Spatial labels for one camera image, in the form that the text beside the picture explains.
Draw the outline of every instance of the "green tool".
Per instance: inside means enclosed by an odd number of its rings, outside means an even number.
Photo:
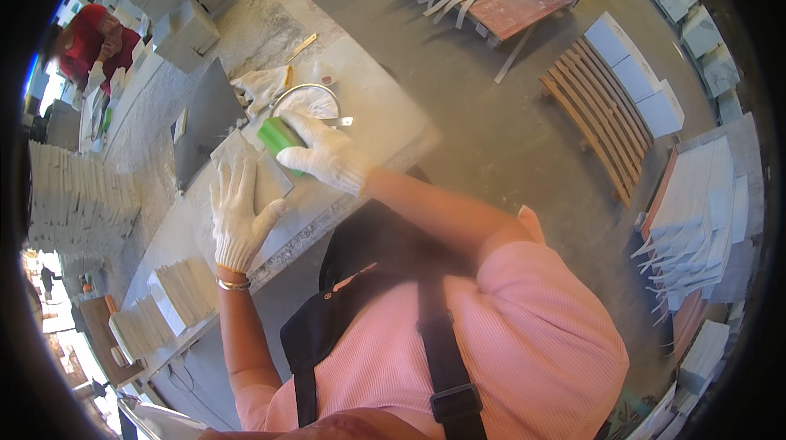
[[[279,117],[267,118],[262,121],[262,127],[256,132],[256,136],[262,140],[262,143],[265,144],[273,157],[287,147],[306,146],[297,133],[292,131]],[[302,170],[291,169],[291,171],[298,178],[303,175]]]

